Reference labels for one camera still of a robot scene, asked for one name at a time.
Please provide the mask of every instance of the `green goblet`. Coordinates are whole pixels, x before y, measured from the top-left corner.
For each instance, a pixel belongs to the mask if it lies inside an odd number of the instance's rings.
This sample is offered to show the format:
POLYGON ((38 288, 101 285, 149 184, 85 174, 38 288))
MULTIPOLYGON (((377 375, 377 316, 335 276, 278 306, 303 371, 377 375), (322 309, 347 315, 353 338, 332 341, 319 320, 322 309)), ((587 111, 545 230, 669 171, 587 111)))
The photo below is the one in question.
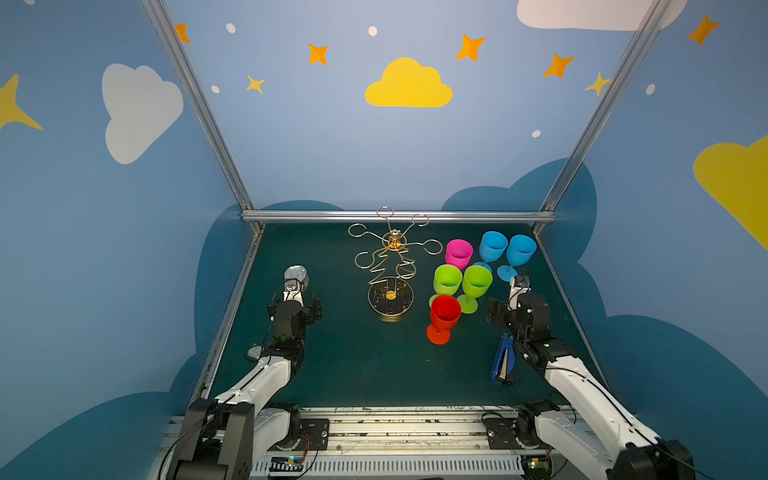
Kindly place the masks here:
POLYGON ((462 306, 462 313, 474 313, 478 310, 476 299, 485 295, 492 282, 493 273, 482 265, 472 265, 464 271, 462 282, 464 294, 457 298, 462 306))
POLYGON ((462 284, 462 271, 453 265, 441 265, 435 270, 435 279, 432 281, 432 286, 435 287, 437 292, 435 295, 429 297, 429 306, 432 306, 432 301, 440 295, 452 296, 458 291, 458 286, 462 284))

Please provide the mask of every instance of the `blue goblet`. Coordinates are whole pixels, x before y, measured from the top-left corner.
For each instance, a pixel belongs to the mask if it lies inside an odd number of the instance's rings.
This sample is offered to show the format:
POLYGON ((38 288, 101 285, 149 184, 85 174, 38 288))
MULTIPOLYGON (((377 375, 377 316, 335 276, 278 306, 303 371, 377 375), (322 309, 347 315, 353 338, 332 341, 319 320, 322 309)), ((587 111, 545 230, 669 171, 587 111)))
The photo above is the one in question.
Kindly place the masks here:
POLYGON ((480 258, 482 262, 476 262, 475 265, 480 265, 488 269, 493 273, 493 269, 490 262, 495 262, 504 254, 504 250, 507 249, 507 236, 499 232, 485 232, 480 242, 480 258))
POLYGON ((502 265, 496 270, 498 278, 509 283, 512 277, 517 275, 517 271, 512 268, 514 266, 522 265, 529 261, 531 256, 536 251, 536 240, 525 235, 515 235, 509 240, 509 248, 507 249, 507 260, 509 265, 502 265))

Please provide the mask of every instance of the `white cloud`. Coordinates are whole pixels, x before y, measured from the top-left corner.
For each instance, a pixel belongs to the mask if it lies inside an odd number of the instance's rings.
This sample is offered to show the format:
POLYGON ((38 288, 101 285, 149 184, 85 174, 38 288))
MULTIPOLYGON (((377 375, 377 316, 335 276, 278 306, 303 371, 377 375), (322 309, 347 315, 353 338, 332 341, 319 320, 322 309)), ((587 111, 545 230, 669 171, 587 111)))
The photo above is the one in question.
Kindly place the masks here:
POLYGON ((145 65, 136 70, 121 64, 108 66, 101 93, 112 117, 107 125, 107 149, 121 164, 136 161, 184 109, 179 87, 163 81, 145 65))
MULTIPOLYGON (((672 0, 661 19, 664 28, 687 0, 672 0)), ((518 18, 533 28, 635 31, 653 0, 520 0, 518 18)))

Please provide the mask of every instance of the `orange star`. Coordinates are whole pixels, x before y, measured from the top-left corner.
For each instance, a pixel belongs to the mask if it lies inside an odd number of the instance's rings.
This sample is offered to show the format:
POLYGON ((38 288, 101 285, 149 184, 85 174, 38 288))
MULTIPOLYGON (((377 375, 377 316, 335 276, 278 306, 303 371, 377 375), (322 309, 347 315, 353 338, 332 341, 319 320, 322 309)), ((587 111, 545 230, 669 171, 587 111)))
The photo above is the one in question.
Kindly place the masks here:
POLYGON ((552 58, 552 66, 544 73, 545 77, 548 77, 549 75, 557 75, 560 78, 563 78, 563 74, 565 73, 565 67, 568 66, 569 63, 571 63, 571 60, 573 60, 574 57, 570 58, 560 58, 557 55, 555 55, 552 58))
POLYGON ((261 91, 261 84, 264 83, 264 80, 253 80, 250 75, 248 75, 248 80, 250 80, 250 85, 246 90, 258 90, 260 94, 264 95, 264 92, 261 91))
POLYGON ((694 30, 694 33, 688 35, 687 40, 695 40, 696 43, 701 46, 701 44, 704 43, 704 39, 707 37, 707 35, 709 35, 710 32, 718 26, 720 26, 719 23, 710 22, 710 19, 705 15, 699 26, 696 27, 696 30, 694 30))
POLYGON ((460 60, 462 58, 471 58, 474 61, 478 60, 478 48, 480 48, 480 45, 482 45, 482 42, 485 41, 484 38, 478 38, 477 40, 472 40, 470 37, 463 35, 464 37, 464 45, 462 46, 462 50, 458 53, 458 57, 456 57, 456 60, 460 60))
POLYGON ((192 43, 190 41, 190 38, 187 37, 187 24, 186 23, 182 23, 182 24, 179 24, 179 25, 174 25, 174 27, 176 27, 176 33, 179 34, 179 38, 181 39, 181 41, 185 41, 186 43, 192 43))
POLYGON ((310 55, 310 63, 315 63, 316 61, 319 61, 323 65, 328 65, 326 63, 326 50, 328 50, 328 47, 316 47, 315 45, 310 45, 310 52, 312 54, 310 55))

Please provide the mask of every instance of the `pink goblet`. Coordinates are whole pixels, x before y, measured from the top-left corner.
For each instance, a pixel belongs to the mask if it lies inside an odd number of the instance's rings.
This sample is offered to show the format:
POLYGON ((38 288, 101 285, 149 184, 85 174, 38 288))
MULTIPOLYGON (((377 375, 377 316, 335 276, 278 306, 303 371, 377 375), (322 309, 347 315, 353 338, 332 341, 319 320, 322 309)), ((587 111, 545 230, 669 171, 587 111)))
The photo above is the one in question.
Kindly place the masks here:
POLYGON ((466 240, 451 240, 445 246, 445 262, 453 265, 459 270, 469 265, 469 259, 472 258, 472 245, 466 240))

